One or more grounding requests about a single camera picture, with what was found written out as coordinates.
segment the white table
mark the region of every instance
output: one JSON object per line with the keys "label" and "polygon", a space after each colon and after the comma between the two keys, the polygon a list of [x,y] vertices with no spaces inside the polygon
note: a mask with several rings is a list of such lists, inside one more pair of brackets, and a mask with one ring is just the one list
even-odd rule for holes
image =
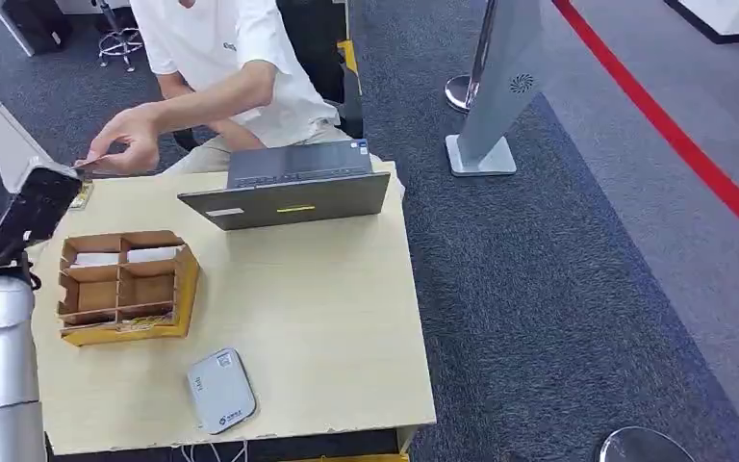
{"label": "white table", "polygon": [[[33,330],[55,452],[381,428],[397,428],[406,450],[436,418],[396,181],[378,216],[230,233],[176,199],[224,182],[224,173],[98,181],[86,210],[67,214],[43,250]],[[63,239],[157,229],[182,237],[201,267],[189,337],[82,348],[61,340]],[[185,372],[229,346],[259,408],[211,436],[197,428]]]}

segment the floor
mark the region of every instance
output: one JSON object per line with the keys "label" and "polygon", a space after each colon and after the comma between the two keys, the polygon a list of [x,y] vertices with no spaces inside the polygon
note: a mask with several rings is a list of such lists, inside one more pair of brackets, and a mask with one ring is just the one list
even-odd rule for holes
{"label": "floor", "polygon": [[[573,4],[739,186],[739,43],[712,44],[664,2]],[[545,95],[739,414],[739,219],[546,7],[548,50],[566,71]]]}
{"label": "floor", "polygon": [[[713,45],[658,0],[574,4],[739,184],[739,44]],[[484,0],[351,6],[367,138],[407,186],[439,420],[414,459],[587,460],[607,432],[641,424],[696,460],[739,461],[739,220],[542,5],[554,72],[509,132],[520,171],[474,179],[448,174],[442,139],[462,118],[441,88],[471,64]],[[0,28],[0,97],[69,162],[157,89],[143,63],[96,67],[87,29],[63,53],[27,59]],[[162,150],[160,169],[183,154],[168,137]],[[357,438],[278,453],[263,442],[254,460],[390,444]]]}

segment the person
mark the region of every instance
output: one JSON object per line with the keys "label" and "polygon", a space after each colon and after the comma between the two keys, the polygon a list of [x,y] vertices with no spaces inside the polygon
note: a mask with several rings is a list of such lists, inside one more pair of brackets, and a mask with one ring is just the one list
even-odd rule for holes
{"label": "person", "polygon": [[[295,57],[275,0],[132,0],[164,100],[112,118],[75,166],[120,174],[151,170],[161,134],[206,125],[216,138],[166,174],[227,170],[245,149],[349,140],[338,112]],[[124,151],[109,152],[113,142]]]}

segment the khaki pants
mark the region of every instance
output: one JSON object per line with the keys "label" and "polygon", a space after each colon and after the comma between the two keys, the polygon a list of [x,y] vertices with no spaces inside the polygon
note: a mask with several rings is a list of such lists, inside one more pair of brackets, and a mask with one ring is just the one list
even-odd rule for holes
{"label": "khaki pants", "polygon": [[[346,133],[327,122],[319,122],[316,133],[312,137],[298,144],[316,144],[319,142],[352,140]],[[228,171],[228,163],[231,159],[231,151],[225,145],[222,136],[206,141],[201,146],[192,149],[191,152],[179,162],[164,171],[163,175],[181,173],[206,173],[209,171]],[[372,160],[381,162],[372,155]]]}

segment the cardboard organizer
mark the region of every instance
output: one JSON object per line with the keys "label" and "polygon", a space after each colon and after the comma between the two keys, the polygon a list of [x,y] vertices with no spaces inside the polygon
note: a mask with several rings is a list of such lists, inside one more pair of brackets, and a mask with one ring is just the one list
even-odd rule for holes
{"label": "cardboard organizer", "polygon": [[[130,250],[180,246],[167,260],[129,263]],[[116,253],[116,265],[73,266],[80,253]],[[58,317],[76,346],[186,337],[199,265],[170,231],[81,236],[64,241]]]}

